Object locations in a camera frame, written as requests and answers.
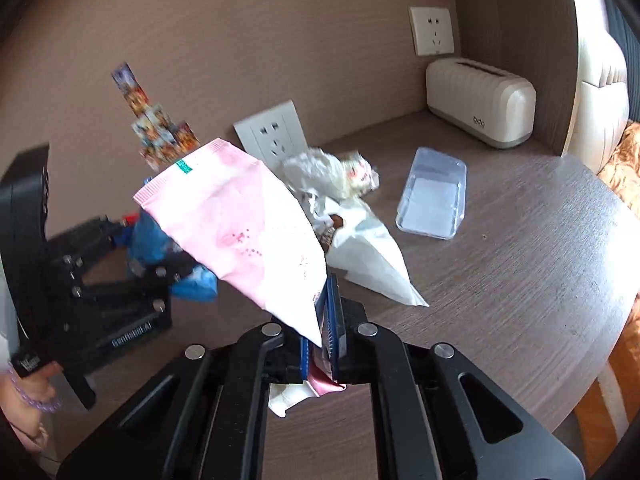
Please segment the blue packet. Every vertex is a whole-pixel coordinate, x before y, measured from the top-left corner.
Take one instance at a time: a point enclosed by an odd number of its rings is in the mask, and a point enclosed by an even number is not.
[[[154,218],[140,210],[140,218],[133,225],[128,256],[148,266],[164,259],[167,254],[182,249],[165,234]],[[178,298],[193,301],[211,301],[218,295],[218,279],[207,267],[194,267],[193,272],[172,285],[171,292]]]

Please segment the crumpled plastic wrapper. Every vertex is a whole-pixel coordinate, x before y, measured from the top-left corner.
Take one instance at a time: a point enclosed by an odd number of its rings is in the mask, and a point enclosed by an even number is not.
[[[360,198],[380,181],[359,153],[338,158],[313,148],[284,160],[276,175],[300,202],[328,266],[399,303],[427,306],[409,280],[398,244]]]

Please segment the transparent plastic box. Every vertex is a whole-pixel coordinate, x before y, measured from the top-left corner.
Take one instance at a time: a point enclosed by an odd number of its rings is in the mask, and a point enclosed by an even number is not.
[[[430,148],[418,148],[398,204],[402,231],[449,240],[465,217],[466,164]]]

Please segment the white electrical outlet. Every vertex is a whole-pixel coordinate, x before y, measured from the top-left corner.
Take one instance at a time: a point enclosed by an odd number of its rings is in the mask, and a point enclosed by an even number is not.
[[[239,121],[234,128],[244,150],[262,160],[270,170],[283,158],[308,148],[293,101]]]
[[[453,30],[449,9],[411,7],[409,11],[411,28],[414,32],[415,53],[418,56],[453,52]]]

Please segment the food package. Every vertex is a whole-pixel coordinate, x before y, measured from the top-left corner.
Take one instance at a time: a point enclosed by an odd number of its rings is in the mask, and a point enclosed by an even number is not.
[[[311,149],[286,159],[276,174],[300,202],[328,266],[346,270],[345,279],[399,303],[427,306],[409,280],[398,244],[359,198],[379,184],[360,155],[340,160]]]
[[[223,139],[185,156],[134,199],[220,279],[322,345],[326,263],[298,202],[260,160]]]

